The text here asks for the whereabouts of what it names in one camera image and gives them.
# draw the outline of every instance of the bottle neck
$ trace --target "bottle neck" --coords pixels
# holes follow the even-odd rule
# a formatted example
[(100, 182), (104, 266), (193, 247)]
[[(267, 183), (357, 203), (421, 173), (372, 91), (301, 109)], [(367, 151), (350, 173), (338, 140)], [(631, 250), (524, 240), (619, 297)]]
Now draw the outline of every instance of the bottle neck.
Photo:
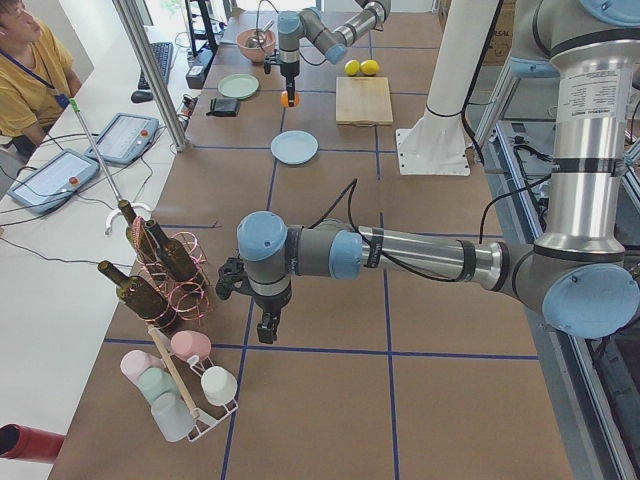
[(160, 227), (155, 220), (148, 220), (145, 223), (147, 231), (153, 235), (153, 238), (158, 242), (160, 247), (166, 247), (169, 244), (169, 237), (164, 233), (164, 230)]
[(122, 212), (122, 216), (127, 221), (127, 224), (131, 227), (137, 215), (136, 215), (136, 212), (133, 210), (133, 207), (129, 203), (129, 200), (120, 200), (118, 202), (118, 208)]
[(103, 260), (98, 264), (98, 271), (119, 287), (122, 287), (124, 283), (129, 280), (129, 277), (118, 270), (113, 263), (107, 260)]

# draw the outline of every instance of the black keyboard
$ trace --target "black keyboard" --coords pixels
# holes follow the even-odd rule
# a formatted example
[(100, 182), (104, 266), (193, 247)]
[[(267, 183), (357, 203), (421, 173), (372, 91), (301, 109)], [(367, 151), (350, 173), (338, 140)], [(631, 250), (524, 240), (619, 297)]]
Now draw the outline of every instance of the black keyboard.
[[(171, 55), (173, 53), (173, 43), (171, 42), (157, 42), (151, 44), (151, 51), (156, 57), (160, 72), (162, 73), (162, 79), (164, 83), (169, 83), (169, 72), (171, 71)], [(138, 90), (150, 90), (147, 79), (144, 78), (144, 72), (140, 70), (140, 79), (138, 80)]]

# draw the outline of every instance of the red cylinder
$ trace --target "red cylinder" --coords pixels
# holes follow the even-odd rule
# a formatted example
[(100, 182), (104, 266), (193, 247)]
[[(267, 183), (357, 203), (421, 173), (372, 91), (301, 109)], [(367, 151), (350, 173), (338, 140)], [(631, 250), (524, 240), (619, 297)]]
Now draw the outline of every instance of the red cylinder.
[(37, 428), (5, 425), (0, 428), (0, 458), (53, 463), (64, 438), (64, 435)]

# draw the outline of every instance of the white desk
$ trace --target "white desk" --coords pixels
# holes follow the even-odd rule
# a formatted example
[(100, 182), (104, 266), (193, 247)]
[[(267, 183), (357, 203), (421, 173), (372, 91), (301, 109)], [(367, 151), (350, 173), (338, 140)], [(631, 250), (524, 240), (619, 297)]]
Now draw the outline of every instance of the white desk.
[[(150, 35), (153, 41), (157, 34)], [(174, 104), (189, 90), (184, 50), (177, 55), (171, 71), (169, 91)], [(99, 133), (118, 112), (148, 115), (162, 121), (155, 102), (133, 104), (140, 67), (128, 38), (118, 39), (96, 67), (77, 95), (78, 104), (89, 128)], [(58, 120), (54, 137), (82, 132), (68, 108)], [(60, 140), (63, 147), (83, 152), (88, 141), (81, 137)], [(153, 176), (136, 199), (154, 207), (158, 201), (175, 149), (164, 132), (155, 146), (144, 155)], [(29, 165), (38, 167), (59, 151), (48, 142), (38, 149)], [(150, 173), (140, 161), (115, 176), (122, 196), (133, 201)], [(115, 207), (115, 197), (106, 181), (82, 194), (101, 199)], [(0, 211), (18, 207), (5, 196)], [(3, 238), (31, 248), (48, 257), (64, 259), (108, 259), (131, 265), (134, 252), (124, 235), (125, 222), (119, 216), (113, 233), (105, 236), (109, 210), (100, 203), (72, 198), (56, 212), (41, 220), (6, 227)], [(0, 224), (33, 218), (27, 211), (0, 214)], [(117, 305), (115, 286), (98, 273), (96, 266), (44, 261), (32, 253), (0, 242), (0, 426), (17, 423), (44, 430), (66, 433), (98, 353), (104, 333)], [(41, 480), (47, 478), (50, 465), (18, 460), (0, 460), (0, 478)]]

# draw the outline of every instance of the dark glass bottle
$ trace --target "dark glass bottle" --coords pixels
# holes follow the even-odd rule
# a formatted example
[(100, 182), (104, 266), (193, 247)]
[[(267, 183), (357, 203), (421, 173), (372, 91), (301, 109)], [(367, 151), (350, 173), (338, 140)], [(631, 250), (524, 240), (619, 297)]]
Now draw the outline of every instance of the dark glass bottle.
[(172, 332), (182, 322), (178, 312), (144, 278), (128, 277), (107, 260), (98, 264), (98, 271), (117, 285), (118, 298), (147, 324)]
[(141, 232), (140, 238), (136, 242), (133, 238), (133, 222), (135, 222), (138, 215), (135, 210), (129, 203), (129, 200), (120, 200), (118, 202), (118, 208), (122, 212), (122, 216), (127, 221), (127, 230), (125, 235), (127, 236), (127, 240), (131, 246), (136, 250), (136, 253), (139, 252), (139, 259), (144, 264), (147, 272), (151, 275), (151, 278), (156, 283), (156, 285), (160, 285), (167, 278), (167, 272), (162, 265), (158, 262), (158, 257), (156, 256), (156, 244), (153, 241), (151, 235), (149, 235), (146, 230)]
[(183, 286), (187, 291), (196, 290), (198, 288), (197, 285), (204, 289), (207, 285), (207, 280), (196, 267), (182, 242), (168, 237), (155, 220), (148, 220), (146, 227), (158, 244), (156, 256), (167, 269), (169, 276), (176, 282), (191, 282), (191, 284)]

